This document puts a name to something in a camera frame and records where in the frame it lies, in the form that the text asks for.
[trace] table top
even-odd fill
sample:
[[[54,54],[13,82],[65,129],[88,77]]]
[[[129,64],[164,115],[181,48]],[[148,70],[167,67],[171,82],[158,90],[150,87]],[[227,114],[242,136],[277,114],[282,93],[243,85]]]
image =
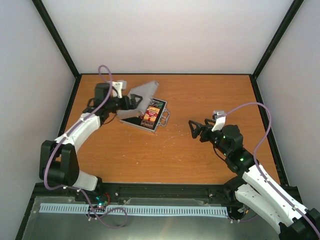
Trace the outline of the table top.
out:
[[[248,75],[116,74],[113,79],[127,81],[125,95],[131,88],[158,81],[154,97],[167,101],[170,118],[155,133],[120,123],[117,117],[101,126],[77,153],[82,171],[111,183],[224,184],[235,176],[215,155],[211,143],[192,139],[188,121],[203,123],[213,110],[228,112],[255,102]],[[67,129],[79,119],[101,81],[96,74],[82,76]],[[251,153],[265,133],[256,105],[231,113],[226,124],[239,126],[244,147]],[[257,158],[279,182],[267,140]]]

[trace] robotic arm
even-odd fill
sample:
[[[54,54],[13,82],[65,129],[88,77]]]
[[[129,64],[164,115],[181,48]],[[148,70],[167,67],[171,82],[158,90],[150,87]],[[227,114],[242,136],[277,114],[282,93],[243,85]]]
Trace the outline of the robotic arm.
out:
[[[106,98],[109,87],[109,83],[98,83],[95,87],[94,98],[89,100],[87,108],[82,112],[79,120],[65,134],[57,137],[54,141],[46,140],[43,142],[39,166],[39,177],[42,180],[53,149],[65,138],[48,170],[48,181],[100,193],[102,179],[79,169],[77,152],[86,139],[104,124],[109,117],[109,113],[116,113],[118,110],[136,109],[143,99],[142,96],[136,94],[131,94],[130,97],[123,96],[122,90],[126,88],[125,81],[112,82],[112,97],[106,101],[103,107],[86,118]]]
[[[243,147],[244,138],[238,126],[225,126],[226,117],[223,114],[224,111],[214,111],[213,120],[205,119],[204,125],[190,120],[189,126],[192,138],[200,136],[200,142],[212,143],[214,151],[217,149],[222,153],[225,159],[220,158],[237,174],[224,185],[225,197],[230,202],[239,201],[254,210],[274,228],[281,240],[318,239],[297,209],[306,215],[318,230],[320,213],[315,208],[308,210],[296,201],[268,175],[259,162],[258,166],[255,164],[253,155]],[[292,204],[288,204],[279,193]]]

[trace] metal handle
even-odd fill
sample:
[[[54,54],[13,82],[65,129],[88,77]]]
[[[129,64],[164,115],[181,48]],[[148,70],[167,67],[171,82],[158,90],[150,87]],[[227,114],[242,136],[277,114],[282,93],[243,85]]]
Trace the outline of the metal handle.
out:
[[[170,112],[165,108],[162,112],[162,115],[161,115],[161,119],[158,123],[158,125],[162,126],[162,127],[165,127],[167,125],[167,122],[169,120],[169,117],[170,117]]]

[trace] gray floor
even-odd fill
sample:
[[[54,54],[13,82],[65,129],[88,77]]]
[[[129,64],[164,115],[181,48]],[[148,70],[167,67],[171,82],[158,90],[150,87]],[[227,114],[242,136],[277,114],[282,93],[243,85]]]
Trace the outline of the gray floor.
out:
[[[38,199],[31,212],[24,240],[278,240],[277,233],[262,218],[249,223],[233,223],[215,217],[129,216],[125,227],[110,229],[88,221],[81,214],[38,213],[40,203],[65,203],[68,198]],[[119,225],[123,216],[107,216],[104,221]]]

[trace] transparent lid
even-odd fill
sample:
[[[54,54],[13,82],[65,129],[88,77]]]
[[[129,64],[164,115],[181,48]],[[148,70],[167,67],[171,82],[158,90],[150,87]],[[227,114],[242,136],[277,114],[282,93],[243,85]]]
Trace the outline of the transparent lid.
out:
[[[148,82],[146,84],[131,88],[128,93],[128,97],[131,98],[131,94],[135,94],[142,97],[142,101],[139,103],[136,109],[131,110],[119,110],[117,116],[119,119],[134,118],[140,116],[141,113],[144,113],[154,94],[159,86],[159,83],[155,80]]]

